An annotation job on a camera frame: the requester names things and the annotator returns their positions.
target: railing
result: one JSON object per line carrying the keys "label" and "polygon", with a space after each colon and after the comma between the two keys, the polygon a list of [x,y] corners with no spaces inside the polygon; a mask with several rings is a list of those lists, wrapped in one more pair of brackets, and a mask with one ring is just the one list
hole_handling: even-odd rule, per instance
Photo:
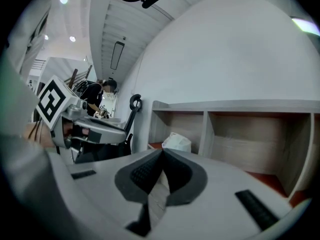
{"label": "railing", "polygon": [[32,66],[31,66],[31,69],[32,70],[42,70],[45,63],[46,63],[45,60],[35,59]]}
{"label": "railing", "polygon": [[88,76],[89,76],[89,73],[91,71],[91,68],[92,68],[92,65],[90,65],[89,69],[87,72],[82,72],[80,74],[77,74],[78,70],[75,69],[74,72],[73,72],[73,75],[72,77],[68,78],[67,80],[65,80],[64,82],[69,86],[70,88],[73,86],[73,85],[76,85],[77,83],[79,83],[80,81],[82,81],[83,79],[87,79]]}

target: black shirt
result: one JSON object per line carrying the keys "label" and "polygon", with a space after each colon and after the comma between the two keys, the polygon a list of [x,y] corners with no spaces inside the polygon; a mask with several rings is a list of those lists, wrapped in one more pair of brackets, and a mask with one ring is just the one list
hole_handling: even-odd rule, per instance
{"label": "black shirt", "polygon": [[[88,104],[95,104],[98,108],[102,101],[103,90],[100,83],[93,83],[88,86],[88,88],[81,95],[80,99],[85,100]],[[94,116],[95,110],[89,105],[86,108],[89,116]]]}

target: shelf compartment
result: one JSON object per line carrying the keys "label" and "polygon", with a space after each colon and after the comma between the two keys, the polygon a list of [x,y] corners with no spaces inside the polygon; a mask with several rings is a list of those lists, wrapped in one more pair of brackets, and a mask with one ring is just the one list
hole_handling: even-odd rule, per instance
{"label": "shelf compartment", "polygon": [[308,113],[208,112],[207,121],[203,120],[205,129],[199,154],[246,172],[276,176],[286,196],[291,197],[309,150],[311,116]]}
{"label": "shelf compartment", "polygon": [[203,117],[204,113],[198,111],[153,111],[148,143],[163,143],[173,132],[188,138],[191,141],[191,152],[198,154]]}

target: slatted ceiling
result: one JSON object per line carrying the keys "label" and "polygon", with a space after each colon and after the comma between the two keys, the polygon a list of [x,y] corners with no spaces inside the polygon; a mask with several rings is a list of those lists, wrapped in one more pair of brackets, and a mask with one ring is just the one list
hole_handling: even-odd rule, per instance
{"label": "slatted ceiling", "polygon": [[167,23],[168,23],[168,20],[166,18],[164,18],[163,20],[159,20],[159,19],[157,20],[151,14],[147,14],[142,11],[139,11],[136,8],[134,8],[128,4],[124,4],[120,1],[121,0],[111,0],[110,1],[111,6],[109,7],[108,12],[113,11],[113,8],[116,7],[117,8],[116,12],[118,13],[118,12],[120,12],[119,10],[122,10],[122,12],[124,13],[123,15],[127,15],[129,17],[128,20],[130,18],[133,18],[134,21],[139,21],[139,22],[148,21],[148,24],[153,25],[155,28],[159,28],[159,30],[162,30],[163,27],[165,25],[167,25]]}
{"label": "slatted ceiling", "polygon": [[150,7],[148,9],[144,9],[142,7],[142,2],[138,1],[138,2],[125,2],[122,0],[111,0],[110,3],[112,4],[113,2],[119,2],[120,4],[118,5],[119,7],[125,7],[125,6],[129,6],[131,8],[131,12],[136,14],[136,13],[143,13],[146,16],[151,17],[152,19],[156,20],[157,22],[165,22],[165,23],[169,23],[172,20],[170,18],[168,18],[165,14],[163,14],[162,12],[160,12],[159,10],[157,10],[154,7]]}
{"label": "slatted ceiling", "polygon": [[177,0],[160,0],[156,3],[157,6],[166,11],[171,17],[177,19],[183,12],[189,8],[183,1]]}
{"label": "slatted ceiling", "polygon": [[[143,9],[141,3],[110,0],[102,33],[102,76],[121,82],[136,63],[147,45],[171,19],[156,8]],[[125,44],[116,70],[111,61],[116,42]]]}

